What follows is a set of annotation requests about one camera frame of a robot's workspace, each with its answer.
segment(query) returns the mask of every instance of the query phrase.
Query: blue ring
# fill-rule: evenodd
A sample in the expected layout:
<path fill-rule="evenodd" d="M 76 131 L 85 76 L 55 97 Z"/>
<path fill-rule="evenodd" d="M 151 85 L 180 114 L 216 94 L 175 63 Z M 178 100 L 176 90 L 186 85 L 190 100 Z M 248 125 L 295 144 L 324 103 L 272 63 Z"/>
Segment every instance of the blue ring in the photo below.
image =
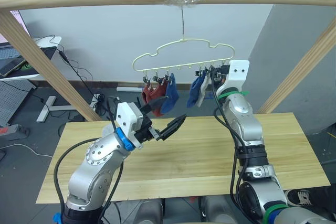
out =
<path fill-rule="evenodd" d="M 117 128 L 117 134 L 118 134 L 120 140 L 122 141 L 122 143 L 124 144 L 124 148 L 126 150 L 132 151 L 132 150 L 135 149 L 132 142 L 125 136 L 125 134 L 122 132 L 120 127 Z"/>
<path fill-rule="evenodd" d="M 268 217 L 268 223 L 269 223 L 269 224 L 273 224 L 274 221 L 275 221 L 275 218 L 278 216 L 278 214 L 279 214 L 281 211 L 285 210 L 285 209 L 286 209 L 286 208 L 282 208 L 282 209 L 278 209 L 278 210 L 275 210 L 275 211 L 271 212 L 271 213 L 269 214 L 269 217 Z"/>

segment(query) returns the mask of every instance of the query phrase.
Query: white wall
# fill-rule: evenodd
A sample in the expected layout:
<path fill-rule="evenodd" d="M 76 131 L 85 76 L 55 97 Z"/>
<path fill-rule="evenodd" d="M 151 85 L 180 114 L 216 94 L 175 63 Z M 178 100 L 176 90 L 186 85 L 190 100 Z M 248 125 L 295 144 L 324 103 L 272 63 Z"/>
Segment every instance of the white wall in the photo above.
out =
<path fill-rule="evenodd" d="M 247 59 L 272 5 L 198 5 L 185 8 L 185 35 L 223 42 L 236 48 L 237 59 Z M 23 10 L 33 37 L 56 34 L 70 59 L 87 68 L 96 81 L 141 81 L 131 63 L 145 52 L 181 38 L 181 11 L 174 6 L 99 6 Z M 188 43 L 169 48 L 156 59 L 144 58 L 139 67 L 159 67 L 229 55 L 227 49 L 206 49 Z M 55 65 L 77 80 L 60 59 Z M 192 82 L 193 69 L 171 70 L 178 83 Z"/>

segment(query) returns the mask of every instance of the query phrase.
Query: white cable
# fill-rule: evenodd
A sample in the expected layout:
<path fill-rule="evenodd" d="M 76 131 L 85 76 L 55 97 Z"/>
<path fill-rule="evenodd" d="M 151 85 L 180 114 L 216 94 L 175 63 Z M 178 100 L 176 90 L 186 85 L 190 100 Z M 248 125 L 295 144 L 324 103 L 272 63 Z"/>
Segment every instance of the white cable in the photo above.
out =
<path fill-rule="evenodd" d="M 20 145 L 20 146 L 23 146 L 23 147 L 26 147 L 26 148 L 30 149 L 36 156 L 44 156 L 44 157 L 51 157 L 51 158 L 52 158 L 52 156 L 49 156 L 49 155 L 38 154 L 38 153 L 35 152 L 32 148 L 30 148 L 29 146 L 24 145 L 24 144 L 12 144 L 12 145 L 9 145 L 9 146 L 1 147 L 0 150 L 1 150 L 1 149 L 4 149 L 4 148 L 8 148 L 8 147 L 15 146 L 15 145 Z"/>

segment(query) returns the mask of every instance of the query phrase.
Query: hanging sock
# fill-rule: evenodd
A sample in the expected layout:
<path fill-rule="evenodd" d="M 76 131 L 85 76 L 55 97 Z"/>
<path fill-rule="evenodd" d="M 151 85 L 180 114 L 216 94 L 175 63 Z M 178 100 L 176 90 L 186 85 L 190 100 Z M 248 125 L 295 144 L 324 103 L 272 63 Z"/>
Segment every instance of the hanging sock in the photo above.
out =
<path fill-rule="evenodd" d="M 202 102 L 204 100 L 204 97 L 205 97 L 205 90 L 206 88 L 208 87 L 208 85 L 211 83 L 211 78 L 210 78 L 210 73 L 207 73 L 205 78 L 204 78 L 204 81 L 201 85 L 201 88 L 199 89 L 200 93 L 198 95 L 198 99 L 196 101 L 196 106 L 197 107 L 200 107 L 202 105 Z"/>
<path fill-rule="evenodd" d="M 150 93 L 153 91 L 153 86 L 151 84 L 146 84 L 144 89 L 142 90 L 141 96 L 142 100 L 145 104 L 151 101 Z"/>
<path fill-rule="evenodd" d="M 179 99 L 174 74 L 170 75 L 170 83 L 167 84 L 166 95 L 168 99 L 162 104 L 160 113 L 164 114 L 171 111 Z"/>
<path fill-rule="evenodd" d="M 201 88 L 201 85 L 205 79 L 206 73 L 203 70 L 202 71 L 202 76 L 197 77 L 196 80 L 194 80 L 193 84 L 191 84 L 190 86 L 190 91 L 189 91 L 189 99 L 187 101 L 187 108 L 191 108 L 192 106 L 195 105 L 195 103 L 198 100 L 198 96 L 199 96 L 199 90 Z"/>
<path fill-rule="evenodd" d="M 167 84 L 168 82 L 165 79 L 162 79 L 162 82 L 158 85 L 158 87 L 150 91 L 149 93 L 150 100 L 165 96 L 167 90 Z M 156 116 L 162 116 L 162 114 L 160 113 L 160 109 L 161 108 L 157 108 L 154 111 L 152 111 L 153 114 Z"/>

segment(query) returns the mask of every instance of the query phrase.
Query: black cable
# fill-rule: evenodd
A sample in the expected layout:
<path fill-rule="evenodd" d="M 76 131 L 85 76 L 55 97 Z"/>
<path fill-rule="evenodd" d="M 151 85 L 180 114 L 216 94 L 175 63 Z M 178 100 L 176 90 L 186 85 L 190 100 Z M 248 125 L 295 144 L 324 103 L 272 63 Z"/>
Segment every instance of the black cable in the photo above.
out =
<path fill-rule="evenodd" d="M 62 160 L 65 158 L 66 155 L 68 155 L 69 152 L 71 152 L 73 149 L 75 149 L 76 147 L 82 145 L 82 144 L 86 144 L 86 143 L 89 143 L 89 142 L 93 142 L 95 140 L 97 140 L 98 138 L 91 138 L 91 139 L 88 139 L 88 140 L 84 140 L 82 142 L 79 142 L 75 145 L 73 145 L 72 147 L 68 148 L 61 156 L 60 158 L 58 159 L 56 165 L 55 165 L 55 168 L 54 168 L 54 185 L 55 185 L 55 189 L 56 189 L 56 193 L 57 193 L 57 196 L 59 198 L 59 202 L 61 204 L 61 218 L 62 218 L 62 215 L 64 213 L 64 209 L 65 209 L 65 204 L 64 204 L 64 199 L 63 199 L 63 195 L 62 195 L 62 192 L 61 192 L 61 189 L 59 188 L 59 184 L 58 184 L 58 167 L 60 165 L 60 163 L 62 162 Z"/>
<path fill-rule="evenodd" d="M 116 179 L 116 181 L 115 181 L 115 183 L 114 183 L 114 185 L 113 185 L 112 191 L 111 191 L 111 193 L 110 193 L 110 195 L 109 195 L 109 197 L 108 197 L 108 199 L 107 199 L 107 201 L 106 201 L 106 203 L 105 203 L 105 205 L 104 205 L 104 207 L 103 207 L 103 210 L 102 210 L 102 212 L 101 212 L 101 214 L 100 214 L 100 216 L 99 216 L 98 223 L 100 223 L 101 218 L 104 216 L 106 209 L 107 209 L 107 208 L 110 206 L 110 204 L 111 204 L 111 199 L 112 199 L 112 196 L 113 196 L 113 194 L 114 194 L 114 192 L 115 192 L 115 190 L 117 189 L 117 186 L 118 186 L 118 184 L 119 184 L 119 180 L 120 180 L 120 178 L 121 178 L 121 174 L 122 174 L 122 170 L 123 170 L 123 168 L 124 168 L 124 161 L 123 161 L 123 162 L 121 163 L 121 165 L 120 165 L 119 174 L 118 174 L 117 179 Z"/>
<path fill-rule="evenodd" d="M 20 91 L 24 91 L 24 92 L 29 93 L 28 90 L 20 89 L 20 88 L 18 88 L 18 87 L 16 87 L 16 86 L 13 86 L 13 85 L 11 85 L 11 84 L 5 82 L 5 81 L 3 81 L 3 83 L 6 84 L 6 85 L 8 85 L 8 86 L 11 86 L 11 87 L 13 87 L 13 88 L 15 88 L 15 89 L 17 89 L 17 90 L 20 90 Z M 49 106 L 44 102 L 44 99 L 43 99 L 42 97 L 39 97 L 38 95 L 34 95 L 34 94 L 30 94 L 30 95 L 33 96 L 33 97 L 38 98 L 38 99 L 40 100 L 40 102 L 43 103 L 43 104 L 47 107 L 50 116 L 52 116 L 52 117 L 54 117 L 54 118 L 61 118 L 61 116 L 63 116 L 65 113 L 67 113 L 67 111 L 65 111 L 65 112 L 63 112 L 63 113 L 60 114 L 60 115 L 53 115 L 53 114 L 51 113 L 51 110 L 49 109 Z"/>
<path fill-rule="evenodd" d="M 113 116 L 113 113 L 111 111 L 110 101 L 109 101 L 109 99 L 111 99 L 111 98 L 113 98 L 113 97 L 107 97 L 107 99 L 106 99 L 106 105 L 107 105 L 107 109 L 108 109 L 108 113 L 109 113 L 109 117 L 110 117 L 113 129 L 114 129 L 114 131 L 116 131 L 117 127 L 116 127 L 115 122 L 114 122 L 114 116 Z"/>
<path fill-rule="evenodd" d="M 79 73 L 78 73 L 78 69 L 83 69 L 85 70 L 87 73 L 89 73 L 91 75 L 91 81 L 93 81 L 93 76 L 92 74 L 85 68 L 79 68 L 79 64 L 77 61 L 75 60 L 70 60 L 67 58 L 67 56 L 65 55 L 64 53 L 64 47 L 63 47 L 63 51 L 59 50 L 59 49 L 54 49 L 54 48 L 49 48 L 49 49 L 46 49 L 45 51 L 48 51 L 48 50 L 54 50 L 54 51 L 58 51 L 59 55 L 61 56 L 61 59 L 62 61 L 70 66 L 72 68 L 72 70 L 76 73 L 76 75 L 79 77 L 79 79 L 81 80 L 81 82 L 84 84 L 84 86 L 87 88 L 87 90 L 91 93 L 91 95 L 97 100 L 96 101 L 96 104 L 93 105 L 93 108 L 96 109 L 96 112 L 99 116 L 103 116 L 105 115 L 105 113 L 108 111 L 107 108 L 103 105 L 103 102 L 104 102 L 104 99 L 105 99 L 105 95 L 104 94 L 100 94 L 98 97 L 96 96 L 96 94 L 94 94 L 91 89 L 86 85 L 85 81 L 83 80 L 83 78 L 85 78 L 85 80 L 87 81 L 88 79 L 85 77 L 85 76 L 81 76 Z M 70 61 L 74 61 L 76 62 L 77 64 L 77 67 L 73 66 Z"/>
<path fill-rule="evenodd" d="M 44 37 L 42 37 L 42 38 L 39 38 L 39 39 L 34 40 L 34 42 L 37 42 L 37 41 L 39 41 L 40 39 L 44 39 L 44 38 L 48 38 L 48 37 L 51 37 L 51 39 L 49 40 L 50 43 L 52 43 L 52 44 L 56 44 L 57 46 L 60 46 L 60 47 L 63 49 L 63 51 L 65 51 L 65 50 L 64 50 L 64 46 L 62 46 L 62 45 L 59 44 L 59 43 L 52 42 L 52 40 L 56 37 L 56 35 L 47 35 L 47 36 L 44 36 Z"/>
<path fill-rule="evenodd" d="M 58 129 L 57 129 L 58 137 L 61 137 L 61 131 L 60 131 L 60 129 L 61 129 L 63 126 L 65 126 L 66 124 L 67 124 L 67 122 L 61 124 L 61 125 L 58 127 Z"/>
<path fill-rule="evenodd" d="M 219 123 L 221 123 L 223 126 L 225 126 L 226 128 L 228 128 L 227 125 L 226 125 L 226 123 L 224 123 L 221 119 L 219 119 L 218 115 L 216 114 L 216 112 L 217 112 L 218 109 L 219 108 L 217 107 L 214 110 L 214 117 L 215 117 L 215 119 Z M 236 176 L 236 167 L 237 167 L 237 155 L 238 155 L 238 149 L 237 149 L 236 143 L 235 143 L 235 153 L 234 153 L 234 158 L 233 158 L 232 176 L 231 176 L 231 181 L 230 181 L 230 198 L 231 198 L 232 202 L 235 204 L 235 206 L 239 209 L 240 207 L 239 207 L 238 202 L 236 201 L 236 198 L 235 198 L 235 196 L 233 194 L 233 188 L 234 188 L 235 176 Z"/>
<path fill-rule="evenodd" d="M 238 139 L 239 140 L 239 142 L 240 142 L 240 144 L 242 145 L 242 148 L 244 149 L 244 152 L 245 153 L 247 153 L 247 148 L 246 148 L 246 146 L 245 146 L 245 144 L 244 144 L 244 141 L 242 140 L 242 138 L 229 126 L 229 123 L 228 123 L 228 120 L 226 119 L 226 117 L 225 117 L 225 114 L 224 114 L 224 111 L 223 111 L 223 109 L 222 109 L 222 107 L 221 107 L 221 105 L 220 105 L 220 103 L 219 103 L 219 100 L 218 100 L 218 98 L 217 98 L 217 94 L 216 94 L 216 91 L 215 91 L 215 68 L 213 67 L 213 66 L 211 66 L 211 87 L 212 87 L 212 93 L 213 93 L 213 95 L 214 95 L 214 98 L 215 98 L 215 101 L 216 101 L 216 104 L 217 104 L 217 109 L 220 111 L 220 113 L 221 113 L 221 115 L 222 115 L 222 117 L 223 117 L 223 119 L 224 119 L 224 121 L 225 121 L 225 123 L 223 122 L 223 121 L 221 121 L 219 118 L 218 118 L 218 116 L 216 115 L 216 111 L 217 111 L 217 109 L 215 109 L 215 111 L 214 111 L 214 115 L 215 115 L 215 118 L 223 125 L 223 126 L 225 126 L 226 128 L 228 128 L 229 129 L 229 131 L 230 131 L 230 134 L 231 134 L 231 136 L 232 136 L 232 138 L 233 138 L 233 140 L 234 140 L 234 142 L 235 142 L 235 146 L 236 146 L 236 150 L 235 150 L 235 152 L 237 151 L 237 149 L 238 149 L 238 147 L 237 147 L 237 143 L 236 143 L 236 141 L 235 141 L 235 139 Z M 247 215 L 246 213 L 245 213 L 245 211 L 244 211 L 244 209 L 243 209 L 243 207 L 242 207 L 242 205 L 241 205 L 241 202 L 240 202 L 240 198 L 239 198 L 239 185 L 240 185 L 240 182 L 241 182 L 241 179 L 243 178 L 243 174 L 244 174 L 244 172 L 245 172 L 245 170 L 246 170 L 246 168 L 247 168 L 247 165 L 248 165 L 248 158 L 247 159 L 245 159 L 245 162 L 244 162 L 244 165 L 243 165 L 243 169 L 241 170 L 241 172 L 240 172 L 240 174 L 239 174 L 239 177 L 238 177 L 238 181 L 237 181 L 237 184 L 236 184 L 236 203 L 238 204 L 238 208 L 239 208 L 239 210 L 243 213 L 243 215 L 249 220 L 249 221 L 251 221 L 252 223 L 255 223 L 255 224 L 259 224 L 258 222 L 256 222 L 255 220 L 253 220 L 253 219 L 251 219 L 251 217 L 249 216 L 249 215 Z"/>
<path fill-rule="evenodd" d="M 111 224 L 106 217 L 103 216 L 103 218 L 107 222 L 107 224 Z"/>

